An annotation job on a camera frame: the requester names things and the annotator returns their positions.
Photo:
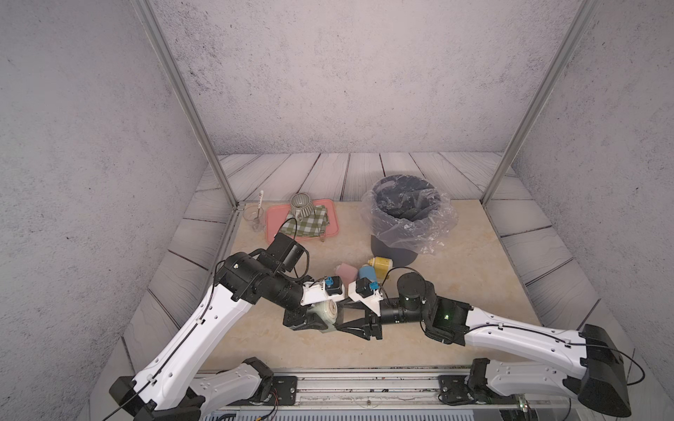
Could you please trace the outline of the green white pencil sharpener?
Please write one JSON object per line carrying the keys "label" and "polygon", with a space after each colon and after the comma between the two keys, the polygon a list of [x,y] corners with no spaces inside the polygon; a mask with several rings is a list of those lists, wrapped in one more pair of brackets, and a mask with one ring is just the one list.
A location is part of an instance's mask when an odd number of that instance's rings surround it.
{"label": "green white pencil sharpener", "polygon": [[331,300],[316,303],[309,312],[317,316],[319,321],[324,325],[324,327],[319,328],[320,332],[328,333],[335,330],[335,323],[339,317],[337,303]]}

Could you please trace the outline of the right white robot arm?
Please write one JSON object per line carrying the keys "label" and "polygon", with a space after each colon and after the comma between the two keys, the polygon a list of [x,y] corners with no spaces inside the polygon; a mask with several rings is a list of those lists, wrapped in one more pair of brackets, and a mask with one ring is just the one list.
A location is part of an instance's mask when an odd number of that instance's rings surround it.
{"label": "right white robot arm", "polygon": [[416,271],[397,280],[398,295],[389,298],[380,282],[359,277],[344,285],[325,282],[330,298],[346,295],[345,304],[362,307],[361,319],[340,331],[365,340],[382,339],[382,327],[417,323],[430,340],[444,345],[495,349],[521,357],[519,363],[477,358],[461,381],[442,386],[446,405],[496,403],[516,395],[567,396],[594,412],[631,417],[628,382],[621,352],[607,331],[591,324],[581,331],[533,326],[485,312],[468,303],[443,298]]}

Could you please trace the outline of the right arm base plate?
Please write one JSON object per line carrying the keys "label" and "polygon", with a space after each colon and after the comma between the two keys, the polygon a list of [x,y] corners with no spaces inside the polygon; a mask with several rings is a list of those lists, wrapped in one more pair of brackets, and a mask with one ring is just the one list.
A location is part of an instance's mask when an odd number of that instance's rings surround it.
{"label": "right arm base plate", "polygon": [[469,375],[440,375],[438,382],[441,403],[450,406],[478,403],[477,391]]}

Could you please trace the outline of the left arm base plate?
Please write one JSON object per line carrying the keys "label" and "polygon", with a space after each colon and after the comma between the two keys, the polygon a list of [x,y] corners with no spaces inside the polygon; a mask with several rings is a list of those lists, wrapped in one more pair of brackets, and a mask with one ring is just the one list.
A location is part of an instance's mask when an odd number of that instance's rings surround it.
{"label": "left arm base plate", "polygon": [[253,396],[230,403],[230,406],[279,405],[293,406],[298,392],[298,377],[294,375],[274,375],[263,378]]}

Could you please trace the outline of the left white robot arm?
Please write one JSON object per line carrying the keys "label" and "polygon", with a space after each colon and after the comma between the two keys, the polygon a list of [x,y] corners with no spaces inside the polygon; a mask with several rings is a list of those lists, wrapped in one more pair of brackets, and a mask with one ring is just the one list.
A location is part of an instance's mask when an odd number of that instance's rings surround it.
{"label": "left white robot arm", "polygon": [[283,308],[286,326],[326,330],[346,296],[342,280],[292,277],[308,251],[278,233],[265,249],[239,252],[216,270],[212,287],[185,325],[158,356],[135,376],[119,377],[110,394],[119,410],[135,420],[201,420],[240,401],[264,402],[274,373],[256,357],[204,379],[198,370],[227,332],[265,299]]}

